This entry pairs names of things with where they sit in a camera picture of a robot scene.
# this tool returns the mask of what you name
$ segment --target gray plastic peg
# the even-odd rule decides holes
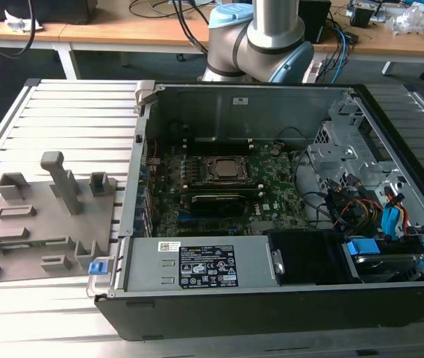
[[[63,198],[71,215],[78,215],[82,205],[76,197],[75,184],[68,178],[63,168],[64,156],[60,151],[45,151],[41,158],[41,168],[47,170],[56,184],[56,190]]]

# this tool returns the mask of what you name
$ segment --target white plastic bag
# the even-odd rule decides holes
[[[419,5],[413,3],[402,15],[393,16],[386,23],[393,34],[408,34],[410,32],[424,33],[424,13]]]

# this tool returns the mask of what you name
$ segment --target wooden desk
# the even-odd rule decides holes
[[[66,24],[42,24],[44,30],[38,31],[34,40],[46,42],[59,42],[61,31],[64,30]],[[29,33],[20,34],[12,31],[4,22],[0,22],[0,40],[28,41]]]
[[[68,79],[79,78],[75,65],[74,50],[123,51],[123,52],[168,52],[198,53],[184,36],[176,18],[143,19],[129,13],[130,0],[99,0],[93,20],[89,25],[45,24],[45,31],[38,32],[33,48],[51,48],[58,51]],[[332,13],[346,0],[332,0]],[[208,16],[211,7],[203,7]],[[173,12],[173,7],[162,4],[158,10]],[[154,16],[147,4],[134,7],[134,11]],[[371,24],[367,29],[349,27],[349,18],[334,15],[343,28],[360,38],[352,51],[355,60],[424,63],[424,35],[406,34],[394,36],[384,24]],[[207,45],[208,29],[202,18],[191,11],[187,13],[187,24],[199,41]],[[16,34],[0,23],[0,45],[23,47],[27,34]],[[314,61],[320,62],[336,49],[336,38],[328,34],[315,45]]]

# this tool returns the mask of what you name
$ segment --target power supply label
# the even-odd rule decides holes
[[[238,287],[233,245],[182,246],[179,249],[179,286],[183,289]]]

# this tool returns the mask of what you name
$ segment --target barcode sticker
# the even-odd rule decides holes
[[[180,247],[180,241],[159,241],[158,251],[179,251]]]

